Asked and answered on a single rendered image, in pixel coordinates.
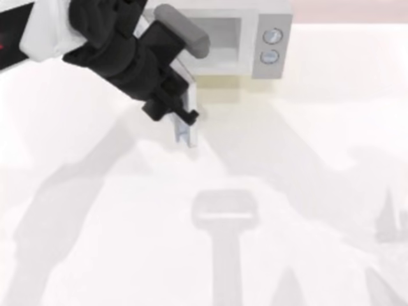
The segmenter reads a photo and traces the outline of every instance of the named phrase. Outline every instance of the black object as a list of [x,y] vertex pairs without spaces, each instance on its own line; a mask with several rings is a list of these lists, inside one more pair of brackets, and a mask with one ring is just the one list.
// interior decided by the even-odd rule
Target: black object
[[0,13],[0,71],[28,59],[19,45],[33,6],[29,3]]
[[155,21],[140,39],[133,36],[146,0],[72,0],[69,21],[88,42],[63,61],[89,68],[133,99],[154,121],[176,113],[188,125],[199,116],[187,112],[182,95],[189,84],[170,67],[186,47],[164,24]]

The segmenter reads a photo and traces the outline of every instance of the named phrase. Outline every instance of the white microwave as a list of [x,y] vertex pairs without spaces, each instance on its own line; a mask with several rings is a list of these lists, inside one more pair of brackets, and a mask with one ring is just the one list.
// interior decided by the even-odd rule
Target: white microwave
[[[167,0],[210,36],[210,54],[195,59],[187,52],[181,61],[194,75],[250,75],[281,78],[293,12],[289,0]],[[149,0],[148,21],[163,0]]]

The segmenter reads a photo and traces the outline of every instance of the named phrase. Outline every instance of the white table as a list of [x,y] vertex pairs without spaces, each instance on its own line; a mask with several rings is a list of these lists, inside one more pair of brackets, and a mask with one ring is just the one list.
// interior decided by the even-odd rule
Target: white table
[[407,27],[296,25],[283,80],[199,78],[194,150],[91,72],[0,75],[0,298],[211,305],[191,210],[232,189],[259,214],[240,237],[244,305],[406,305],[407,54]]

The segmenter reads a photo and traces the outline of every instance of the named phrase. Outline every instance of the round button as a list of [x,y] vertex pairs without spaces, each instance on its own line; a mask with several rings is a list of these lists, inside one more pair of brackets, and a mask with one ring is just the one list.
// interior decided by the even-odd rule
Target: round button
[[279,53],[276,50],[271,50],[267,52],[262,52],[261,62],[264,64],[275,64],[279,60]]
[[283,33],[279,29],[265,31],[265,33],[263,34],[264,42],[268,43],[269,45],[274,45],[280,42],[282,38],[283,38]]

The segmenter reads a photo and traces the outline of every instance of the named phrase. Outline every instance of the white floor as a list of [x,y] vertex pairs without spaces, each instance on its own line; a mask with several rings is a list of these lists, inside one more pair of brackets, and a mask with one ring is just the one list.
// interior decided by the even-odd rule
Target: white floor
[[408,305],[408,27],[199,86],[189,150],[88,71],[0,75],[0,305]]

